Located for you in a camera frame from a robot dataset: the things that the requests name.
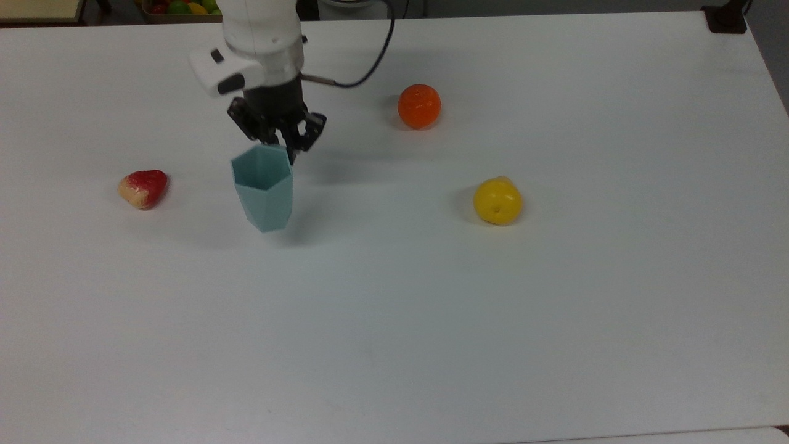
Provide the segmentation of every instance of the hexagonal cup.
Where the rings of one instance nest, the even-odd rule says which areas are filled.
[[[285,147],[256,145],[230,162],[241,206],[265,233],[283,229],[293,209],[294,177]]]

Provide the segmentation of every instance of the table surface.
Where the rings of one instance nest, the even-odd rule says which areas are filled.
[[[350,81],[384,21],[305,23]],[[702,13],[401,21],[261,235],[219,24],[0,30],[0,442],[497,443],[789,423],[789,119]],[[398,94],[442,96],[432,128]],[[115,192],[170,175],[157,208]],[[470,196],[507,175],[513,226]]]
[[[77,21],[84,0],[2,0],[0,23]]]

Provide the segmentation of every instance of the black cable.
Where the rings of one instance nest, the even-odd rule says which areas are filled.
[[[365,3],[368,0],[353,0],[353,1],[344,1],[344,3]],[[372,64],[372,68],[359,80],[355,81],[354,83],[340,83],[336,80],[327,79],[325,77],[319,76],[311,76],[309,74],[301,74],[299,77],[302,80],[306,81],[314,81],[316,83],[321,83],[324,85],[331,85],[336,86],[338,88],[354,88],[357,87],[367,81],[367,79],[372,76],[372,73],[376,72],[378,65],[381,63],[381,59],[383,55],[387,53],[387,48],[389,48],[389,42],[392,40],[392,33],[395,32],[395,6],[392,5],[391,0],[381,0],[387,4],[387,8],[389,9],[389,17],[391,17],[391,21],[389,22],[389,32],[387,33],[387,39],[383,42],[383,47],[381,48],[381,52],[378,54],[378,58],[376,59],[375,63]]]

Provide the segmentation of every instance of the red strawberry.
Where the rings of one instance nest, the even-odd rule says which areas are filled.
[[[118,184],[118,194],[138,209],[149,209],[162,197],[167,175],[159,170],[135,171]]]

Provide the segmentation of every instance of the yellow lemon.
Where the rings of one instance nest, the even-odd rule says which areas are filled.
[[[192,14],[196,15],[208,15],[208,11],[202,6],[197,3],[187,3],[189,8],[192,10]]]
[[[474,209],[486,222],[507,225],[521,213],[523,198],[509,178],[499,176],[479,185],[474,193]]]

